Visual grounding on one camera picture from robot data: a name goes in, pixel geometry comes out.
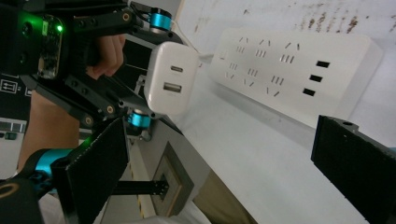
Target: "usb-a port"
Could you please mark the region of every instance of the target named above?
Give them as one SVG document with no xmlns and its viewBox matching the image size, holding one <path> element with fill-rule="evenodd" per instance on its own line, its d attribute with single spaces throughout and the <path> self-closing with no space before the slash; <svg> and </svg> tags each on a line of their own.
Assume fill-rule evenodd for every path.
<svg viewBox="0 0 396 224">
<path fill-rule="evenodd" d="M 166 91 L 181 92 L 181 86 L 168 82 L 165 82 L 163 84 L 163 89 Z"/>
<path fill-rule="evenodd" d="M 179 72 L 179 73 L 183 72 L 183 69 L 181 67 L 176 67 L 176 66 L 173 66 L 173 65 L 171 66 L 171 70 Z"/>
</svg>

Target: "white power strip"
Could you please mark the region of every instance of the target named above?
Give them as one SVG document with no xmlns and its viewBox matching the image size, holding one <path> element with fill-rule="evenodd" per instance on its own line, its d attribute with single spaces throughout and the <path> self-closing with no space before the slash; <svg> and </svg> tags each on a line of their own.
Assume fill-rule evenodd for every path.
<svg viewBox="0 0 396 224">
<path fill-rule="evenodd" d="M 348 119 L 381 58 L 364 35 L 227 29 L 210 76 L 315 128 L 318 115 Z"/>
</svg>

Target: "screw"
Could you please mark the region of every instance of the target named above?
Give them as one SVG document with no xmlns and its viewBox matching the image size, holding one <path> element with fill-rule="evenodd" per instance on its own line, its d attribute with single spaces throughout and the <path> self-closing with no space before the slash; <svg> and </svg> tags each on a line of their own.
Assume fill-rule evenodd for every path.
<svg viewBox="0 0 396 224">
<path fill-rule="evenodd" d="M 33 31 L 33 27 L 32 24 L 30 22 L 26 22 L 23 24 L 22 26 L 22 33 L 26 36 L 28 36 L 29 34 L 31 34 Z"/>
<path fill-rule="evenodd" d="M 27 54 L 24 52 L 20 55 L 20 63 L 26 63 L 27 61 Z"/>
<path fill-rule="evenodd" d="M 92 124 L 92 119 L 90 117 L 85 118 L 85 123 L 88 125 Z"/>
<path fill-rule="evenodd" d="M 107 107 L 107 112 L 109 113 L 109 114 L 112 114 L 112 113 L 114 113 L 114 108 L 113 108 L 113 106 L 108 106 Z"/>
<path fill-rule="evenodd" d="M 78 27 L 79 28 L 84 28 L 85 27 L 85 21 L 79 21 L 78 22 Z"/>
<path fill-rule="evenodd" d="M 92 26 L 97 26 L 98 25 L 98 21 L 96 19 L 91 19 L 91 25 Z"/>
<path fill-rule="evenodd" d="M 124 13 L 124 14 L 122 15 L 122 18 L 123 18 L 125 21 L 128 21 L 128 20 L 129 20 L 129 14 L 128 14 L 128 13 Z"/>
</svg>

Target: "charger plug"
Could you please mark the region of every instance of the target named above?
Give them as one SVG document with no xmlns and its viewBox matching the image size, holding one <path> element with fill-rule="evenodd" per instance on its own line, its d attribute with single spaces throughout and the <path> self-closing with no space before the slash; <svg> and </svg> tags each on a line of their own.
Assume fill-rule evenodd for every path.
<svg viewBox="0 0 396 224">
<path fill-rule="evenodd" d="M 152 52 L 144 93 L 158 114 L 176 115 L 187 109 L 198 68 L 198 53 L 187 46 L 164 42 Z"/>
</svg>

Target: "human hand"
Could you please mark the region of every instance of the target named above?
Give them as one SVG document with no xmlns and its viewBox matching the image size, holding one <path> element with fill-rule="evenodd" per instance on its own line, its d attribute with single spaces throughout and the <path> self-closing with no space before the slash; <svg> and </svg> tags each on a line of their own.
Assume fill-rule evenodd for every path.
<svg viewBox="0 0 396 224">
<path fill-rule="evenodd" d="M 107 35 L 96 39 L 101 60 L 95 66 L 87 67 L 87 74 L 98 79 L 101 75 L 113 76 L 122 66 L 122 48 L 125 45 L 125 35 Z"/>
</svg>

